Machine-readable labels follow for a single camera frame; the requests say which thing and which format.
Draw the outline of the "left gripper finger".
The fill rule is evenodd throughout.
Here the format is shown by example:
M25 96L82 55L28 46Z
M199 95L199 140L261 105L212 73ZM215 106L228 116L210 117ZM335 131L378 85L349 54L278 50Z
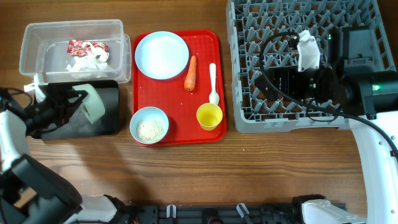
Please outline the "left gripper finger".
M81 113L76 112L70 118L64 119L63 124L51 127L46 130L47 134L79 134L81 129Z
M71 85L51 83L46 86L46 104L52 108L77 108L87 96L86 90L75 90Z

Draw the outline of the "mint green bowl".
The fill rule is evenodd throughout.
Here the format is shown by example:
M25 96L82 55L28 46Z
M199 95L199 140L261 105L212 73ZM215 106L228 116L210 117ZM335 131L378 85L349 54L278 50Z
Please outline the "mint green bowl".
M75 91L86 91L81 110L87 117L88 121L93 124L105 114L105 107L96 89L90 84L72 86Z

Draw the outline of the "white tissue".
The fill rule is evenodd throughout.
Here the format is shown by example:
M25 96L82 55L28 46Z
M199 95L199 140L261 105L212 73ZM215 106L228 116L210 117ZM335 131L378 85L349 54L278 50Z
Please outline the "white tissue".
M106 70L108 68L109 53L101 47L89 48L86 56L74 56L75 63L67 65L69 72L80 72L89 70Z

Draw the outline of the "red snack wrapper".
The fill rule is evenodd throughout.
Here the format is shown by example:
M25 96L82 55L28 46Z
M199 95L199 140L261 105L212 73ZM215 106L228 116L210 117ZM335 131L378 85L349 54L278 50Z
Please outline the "red snack wrapper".
M83 40L70 40L67 53L74 56L87 56L88 52L97 53L98 49L108 53L108 46L104 42L85 42Z

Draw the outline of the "yellow plastic cup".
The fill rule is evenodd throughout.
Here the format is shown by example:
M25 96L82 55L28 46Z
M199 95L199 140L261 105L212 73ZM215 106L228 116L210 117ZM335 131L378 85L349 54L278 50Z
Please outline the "yellow plastic cup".
M204 103L197 109L197 121L206 131L214 130L222 119L223 112L216 104Z

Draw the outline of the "light blue bowl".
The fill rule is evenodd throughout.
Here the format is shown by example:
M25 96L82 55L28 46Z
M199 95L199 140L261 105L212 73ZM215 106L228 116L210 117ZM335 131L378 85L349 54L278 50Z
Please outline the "light blue bowl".
M137 142L155 144L166 136L169 130L169 118L161 109L147 106L133 114L129 129Z

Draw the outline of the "white rice grains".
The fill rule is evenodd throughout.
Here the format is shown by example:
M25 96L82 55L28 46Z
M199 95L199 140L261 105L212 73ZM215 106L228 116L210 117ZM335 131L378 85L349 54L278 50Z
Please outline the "white rice grains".
M166 134L163 122L155 119L145 119L137 126L139 139L146 144L153 144L160 141Z

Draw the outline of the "orange carrot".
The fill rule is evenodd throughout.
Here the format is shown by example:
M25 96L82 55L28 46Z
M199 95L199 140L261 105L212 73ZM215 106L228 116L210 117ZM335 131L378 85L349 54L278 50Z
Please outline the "orange carrot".
M197 74L197 58L192 55L190 58L190 64L188 67L188 72L184 81L184 88L187 91L193 91L196 84L196 74Z

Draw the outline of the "light blue plate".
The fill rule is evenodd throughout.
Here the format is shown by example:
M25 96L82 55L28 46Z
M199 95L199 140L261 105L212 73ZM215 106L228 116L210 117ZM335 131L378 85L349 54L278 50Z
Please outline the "light blue plate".
M155 80L167 80L179 75L189 61L186 42L177 34L157 31L139 41L135 63L140 72Z

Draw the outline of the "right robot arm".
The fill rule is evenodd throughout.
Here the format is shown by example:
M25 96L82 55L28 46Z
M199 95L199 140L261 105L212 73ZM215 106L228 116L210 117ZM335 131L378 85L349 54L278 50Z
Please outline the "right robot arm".
M328 66L320 66L320 50L309 31L279 32L265 39L260 56L280 37L288 37L298 55L293 68L260 64L256 86L308 110L326 112L322 103L339 107L334 118L349 122L363 169L368 216L366 223L397 222L397 72L376 66L372 30L367 26L329 31Z

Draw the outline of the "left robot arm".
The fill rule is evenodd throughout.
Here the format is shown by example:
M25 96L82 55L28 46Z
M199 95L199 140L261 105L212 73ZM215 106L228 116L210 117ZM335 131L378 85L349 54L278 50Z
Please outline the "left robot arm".
M51 133L82 110L94 123L104 104L93 85L41 86L41 102L22 107L1 89L1 223L127 223L128 207L110 195L82 196L62 176L30 156L26 138Z

